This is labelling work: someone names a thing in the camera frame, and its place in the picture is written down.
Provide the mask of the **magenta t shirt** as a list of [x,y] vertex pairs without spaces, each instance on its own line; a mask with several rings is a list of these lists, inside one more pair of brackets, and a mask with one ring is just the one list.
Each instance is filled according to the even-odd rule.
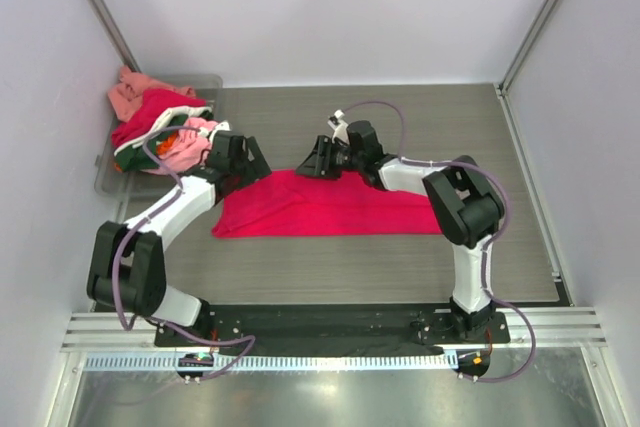
[[356,173],[319,180],[292,170],[232,193],[212,229],[218,239],[440,233],[424,196],[377,190]]

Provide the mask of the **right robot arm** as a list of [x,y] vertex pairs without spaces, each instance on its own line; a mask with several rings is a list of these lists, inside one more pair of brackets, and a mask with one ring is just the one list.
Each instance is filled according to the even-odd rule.
[[295,173],[337,180],[345,172],[355,172],[372,188],[427,198],[453,249],[454,289],[449,300],[453,331],[464,340],[483,335],[496,309],[491,257],[505,206],[474,159],[405,160],[384,150],[368,121],[347,124],[332,117],[330,123],[334,134],[318,136]]

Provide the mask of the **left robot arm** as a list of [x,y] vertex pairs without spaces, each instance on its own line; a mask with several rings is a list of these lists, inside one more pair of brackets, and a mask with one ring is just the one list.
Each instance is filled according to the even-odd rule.
[[233,131],[215,134],[204,162],[173,173],[174,187],[155,204],[124,223],[100,226],[87,280],[89,298],[114,308],[127,331],[144,318],[188,338],[209,339],[214,329],[210,304],[169,285],[165,251],[202,214],[270,174],[255,138]]

